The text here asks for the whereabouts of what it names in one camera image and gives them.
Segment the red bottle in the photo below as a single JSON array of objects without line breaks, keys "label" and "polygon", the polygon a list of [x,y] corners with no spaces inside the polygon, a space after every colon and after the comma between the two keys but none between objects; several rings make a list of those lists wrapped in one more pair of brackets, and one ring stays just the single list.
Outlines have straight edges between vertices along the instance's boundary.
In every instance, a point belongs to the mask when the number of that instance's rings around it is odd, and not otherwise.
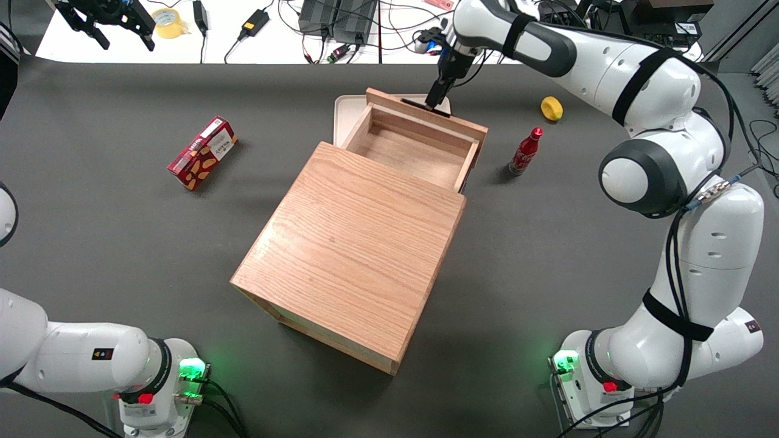
[{"label": "red bottle", "polygon": [[533,129],[533,132],[530,133],[529,137],[522,140],[520,148],[516,150],[514,158],[509,163],[509,171],[511,171],[514,176],[520,176],[527,170],[530,161],[535,157],[536,152],[538,152],[538,140],[543,135],[544,130],[537,127],[536,129]]}]

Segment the tape roll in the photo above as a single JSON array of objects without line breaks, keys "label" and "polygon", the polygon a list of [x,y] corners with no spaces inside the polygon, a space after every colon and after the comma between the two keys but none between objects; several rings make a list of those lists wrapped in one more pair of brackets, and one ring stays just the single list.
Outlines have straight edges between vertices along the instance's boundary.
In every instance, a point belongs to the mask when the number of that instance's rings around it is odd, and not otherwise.
[{"label": "tape roll", "polygon": [[157,35],[162,38],[176,38],[187,33],[187,23],[184,23],[178,11],[171,8],[162,8],[151,14],[156,26]]}]

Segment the yellow lemon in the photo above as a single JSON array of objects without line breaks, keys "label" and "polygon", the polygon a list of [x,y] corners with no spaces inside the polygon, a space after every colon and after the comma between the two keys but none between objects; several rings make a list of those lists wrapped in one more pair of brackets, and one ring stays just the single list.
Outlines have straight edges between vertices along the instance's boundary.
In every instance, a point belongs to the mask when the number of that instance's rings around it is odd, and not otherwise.
[{"label": "yellow lemon", "polygon": [[548,120],[557,122],[562,118],[562,104],[552,96],[546,97],[541,102],[541,112]]}]

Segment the wooden drawer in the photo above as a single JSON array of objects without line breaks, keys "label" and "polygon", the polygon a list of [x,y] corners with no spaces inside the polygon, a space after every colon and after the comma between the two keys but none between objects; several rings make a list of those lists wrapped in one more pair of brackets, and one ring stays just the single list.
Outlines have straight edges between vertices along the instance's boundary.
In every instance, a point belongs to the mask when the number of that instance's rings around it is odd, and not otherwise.
[{"label": "wooden drawer", "polygon": [[476,165],[487,129],[445,117],[377,90],[342,145],[345,150],[459,192]]}]

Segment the gray table surface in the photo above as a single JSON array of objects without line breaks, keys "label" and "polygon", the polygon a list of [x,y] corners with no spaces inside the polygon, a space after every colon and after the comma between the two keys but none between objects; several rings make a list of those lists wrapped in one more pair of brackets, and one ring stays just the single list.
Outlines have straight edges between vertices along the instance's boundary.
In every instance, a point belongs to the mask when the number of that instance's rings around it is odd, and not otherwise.
[{"label": "gray table surface", "polygon": [[[111,321],[183,337],[213,363],[252,436],[553,437],[546,356],[571,331],[624,323],[654,279],[669,220],[622,210],[597,167],[624,130],[522,66],[487,66],[450,94],[490,128],[468,205],[397,377],[283,327],[229,284],[320,140],[333,102],[366,87],[425,93],[434,66],[65,65],[26,58],[0,122],[0,179],[19,198],[0,251],[3,288],[56,321]],[[721,121],[706,84],[701,104]],[[545,122],[547,95],[565,118]],[[214,116],[240,137],[196,193],[165,167]],[[522,179],[502,167],[540,125]],[[726,174],[749,162],[735,142]],[[660,436],[774,436],[779,363],[777,211],[742,306],[762,324],[754,359],[688,383]],[[102,419],[96,394],[58,395]],[[0,436],[96,436],[77,420],[0,396]],[[574,433],[571,436],[592,436]],[[628,431],[613,436],[630,436]],[[231,436],[199,408],[190,436]]]}]

